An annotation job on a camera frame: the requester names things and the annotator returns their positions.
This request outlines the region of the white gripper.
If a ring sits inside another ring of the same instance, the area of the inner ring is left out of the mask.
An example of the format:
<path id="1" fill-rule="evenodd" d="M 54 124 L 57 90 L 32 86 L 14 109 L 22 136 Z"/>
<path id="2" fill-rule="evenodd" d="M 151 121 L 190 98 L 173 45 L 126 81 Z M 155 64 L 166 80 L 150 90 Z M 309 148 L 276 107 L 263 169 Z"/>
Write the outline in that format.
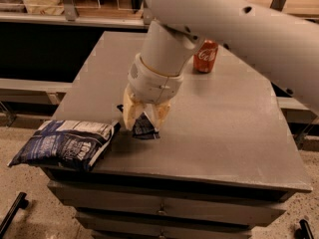
<path id="1" fill-rule="evenodd" d="M 160 130 L 169 111 L 170 101 L 178 92 L 183 76 L 160 75 L 144 65 L 140 54 L 135 56 L 128 72 L 128 85 L 123 97 L 123 120 L 126 129 L 132 130 L 136 120 L 150 105 L 151 122 Z"/>

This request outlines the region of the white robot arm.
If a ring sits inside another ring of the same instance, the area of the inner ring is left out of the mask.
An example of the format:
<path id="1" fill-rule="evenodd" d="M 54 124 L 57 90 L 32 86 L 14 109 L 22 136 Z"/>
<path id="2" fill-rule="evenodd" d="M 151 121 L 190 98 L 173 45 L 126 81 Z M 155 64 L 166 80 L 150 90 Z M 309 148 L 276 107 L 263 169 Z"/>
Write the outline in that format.
<path id="1" fill-rule="evenodd" d="M 144 0 L 154 15 L 128 74 L 123 118 L 132 129 L 147 104 L 159 128 L 188 59 L 209 39 L 285 93 L 319 112 L 319 26 L 244 0 Z"/>

